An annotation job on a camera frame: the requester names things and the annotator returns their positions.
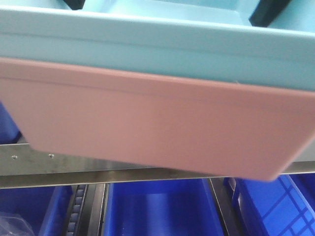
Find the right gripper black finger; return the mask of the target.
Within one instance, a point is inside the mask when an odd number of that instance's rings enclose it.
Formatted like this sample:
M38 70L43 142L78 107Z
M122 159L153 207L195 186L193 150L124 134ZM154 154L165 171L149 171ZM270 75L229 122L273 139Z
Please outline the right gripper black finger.
M290 0L260 0L249 17L254 27L268 27L288 6Z

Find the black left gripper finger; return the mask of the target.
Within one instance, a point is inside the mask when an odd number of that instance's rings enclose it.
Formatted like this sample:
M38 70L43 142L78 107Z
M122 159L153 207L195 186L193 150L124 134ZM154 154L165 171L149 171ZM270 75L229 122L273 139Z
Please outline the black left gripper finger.
M84 7L85 0L63 0L71 10L81 10Z

